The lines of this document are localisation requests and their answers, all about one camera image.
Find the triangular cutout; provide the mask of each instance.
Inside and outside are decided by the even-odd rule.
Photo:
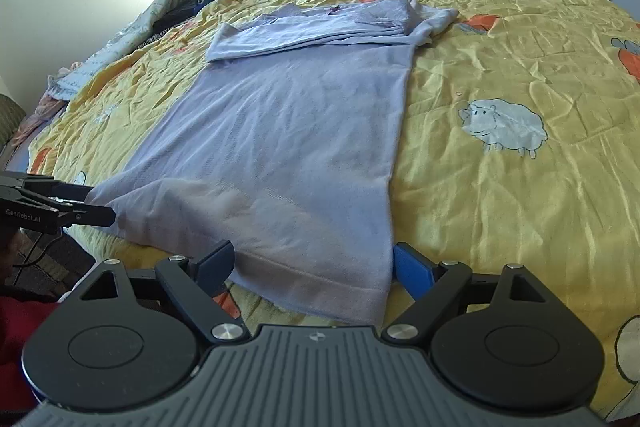
[[[545,302],[543,296],[540,295],[522,275],[515,275],[513,277],[509,298],[512,301]]]
[[[114,299],[118,296],[116,278],[113,272],[104,272],[96,282],[91,285],[82,297],[82,301],[96,301],[98,299]]]

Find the crosshair logo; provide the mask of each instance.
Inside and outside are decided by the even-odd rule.
[[[324,333],[320,333],[320,331],[316,331],[316,333],[311,333],[309,338],[314,342],[322,342],[325,340],[326,335]]]

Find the gray ribbed surface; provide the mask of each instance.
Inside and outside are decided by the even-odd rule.
[[[193,380],[153,406],[96,416],[43,405],[21,425],[593,427],[603,424],[588,410],[540,420],[504,417],[477,408],[441,386],[420,352],[386,346],[375,339],[370,328],[316,330],[265,326],[250,343],[213,349]]]

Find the bed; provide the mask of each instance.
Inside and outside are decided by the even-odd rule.
[[[221,22],[248,22],[287,3],[350,1],[210,4],[96,74],[31,144],[32,171],[107,180],[190,89]],[[460,16],[414,59],[390,182],[395,240],[482,273],[526,265],[604,346],[594,409],[608,419],[640,412],[640,25],[608,0],[418,1]],[[469,132],[470,113],[501,103],[539,117],[539,143],[499,150]],[[70,233],[96,259],[118,257],[130,268],[166,256],[96,229]],[[252,330],[336,324],[239,285],[230,293]],[[385,321],[410,302],[393,286]]]

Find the yellow blanket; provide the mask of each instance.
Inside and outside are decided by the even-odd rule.
[[[32,144],[33,169],[68,182],[84,171],[87,184],[98,184],[124,167],[191,86],[220,22],[246,22],[286,3],[347,1],[210,4],[96,75]],[[614,345],[640,311],[640,27],[608,0],[418,1],[461,16],[415,58],[391,182],[396,240],[484,273],[525,264],[604,344],[607,365],[593,406],[606,415],[640,373],[629,362],[635,357],[620,355],[616,367],[616,347],[626,348]],[[507,105],[481,102],[494,99]],[[512,128],[489,147],[481,121],[463,121],[478,108],[498,114],[516,105],[533,127],[535,115],[542,122],[539,144],[520,147]],[[518,118],[510,121],[523,126]],[[71,233],[98,260],[148,267],[165,256],[87,227]],[[232,293],[251,327],[329,323],[237,286]],[[389,302],[393,318],[410,299],[394,289]],[[621,340],[637,346],[637,337],[627,328]]]

